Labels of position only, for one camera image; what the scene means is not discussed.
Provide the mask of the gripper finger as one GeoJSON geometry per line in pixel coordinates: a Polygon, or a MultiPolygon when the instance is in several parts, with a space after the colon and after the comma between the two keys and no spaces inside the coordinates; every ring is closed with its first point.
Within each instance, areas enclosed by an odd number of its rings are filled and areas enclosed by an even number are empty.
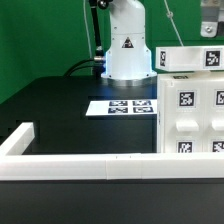
{"type": "Polygon", "coordinates": [[[201,0],[201,31],[206,38],[222,35],[222,0],[201,0]]]}

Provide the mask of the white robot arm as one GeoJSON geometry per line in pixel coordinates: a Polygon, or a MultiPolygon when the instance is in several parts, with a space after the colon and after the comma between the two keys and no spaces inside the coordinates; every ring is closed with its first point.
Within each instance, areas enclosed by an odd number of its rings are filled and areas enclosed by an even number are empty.
{"type": "MultiPolygon", "coordinates": [[[[215,37],[224,22],[224,0],[201,0],[201,8],[201,36],[215,37]]],[[[145,43],[144,6],[138,0],[112,0],[109,10],[111,46],[102,77],[136,81],[156,76],[145,43]]],[[[168,72],[224,70],[224,46],[157,47],[156,68],[168,72]]]]}

